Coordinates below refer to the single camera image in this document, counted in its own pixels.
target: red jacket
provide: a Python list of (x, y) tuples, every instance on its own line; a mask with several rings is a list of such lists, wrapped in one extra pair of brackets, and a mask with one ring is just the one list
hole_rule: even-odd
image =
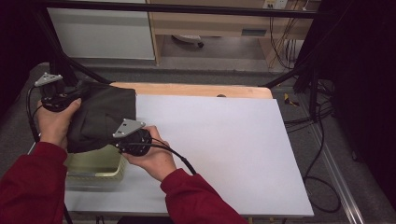
[[(62, 223), (66, 157), (60, 147), (42, 142), (32, 155), (20, 156), (0, 182), (0, 223)], [(176, 224), (247, 223), (200, 175), (178, 169), (161, 188)]]

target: white table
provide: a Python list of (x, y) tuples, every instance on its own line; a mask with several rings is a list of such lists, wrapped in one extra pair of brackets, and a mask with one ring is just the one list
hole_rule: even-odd
[[(245, 217), (311, 217), (312, 207), (276, 100), (137, 95), (137, 120), (155, 124), (219, 195)], [(178, 167), (188, 169), (175, 156)], [(103, 190), (67, 190), (69, 211), (166, 215), (160, 182), (128, 165)]]

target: white cabinet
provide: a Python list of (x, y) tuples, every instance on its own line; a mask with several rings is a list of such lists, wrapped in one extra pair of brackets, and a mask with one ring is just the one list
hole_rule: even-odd
[(49, 14), (70, 57), (154, 60), (147, 12), (49, 8)]

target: hand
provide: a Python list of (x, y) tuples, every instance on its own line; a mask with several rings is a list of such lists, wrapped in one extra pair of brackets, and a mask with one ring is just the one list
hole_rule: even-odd
[[(169, 144), (163, 141), (158, 133), (157, 127), (149, 126), (146, 127), (152, 138), (158, 139), (169, 146)], [(152, 144), (161, 145), (156, 140), (152, 140)], [(175, 161), (172, 153), (162, 148), (151, 147), (143, 157), (135, 157), (127, 153), (122, 155), (133, 165), (140, 166), (145, 169), (152, 177), (163, 182), (163, 180), (172, 172), (176, 170)]]
[(67, 130), (73, 114), (81, 106), (81, 99), (73, 101), (69, 107), (59, 113), (48, 111), (46, 108), (39, 108), (37, 111), (38, 126), (41, 136), (40, 142), (52, 143), (63, 149), (67, 148)]

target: person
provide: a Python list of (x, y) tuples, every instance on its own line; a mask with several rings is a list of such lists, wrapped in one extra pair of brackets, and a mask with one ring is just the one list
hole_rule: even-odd
[[(66, 134), (80, 105), (78, 99), (59, 113), (43, 107), (37, 111), (40, 141), (30, 155), (20, 156), (0, 181), (0, 223), (63, 222)], [(147, 130), (163, 141), (156, 127)], [(170, 152), (152, 147), (143, 157), (123, 156), (161, 182), (174, 223), (247, 223), (200, 175), (177, 169)]]

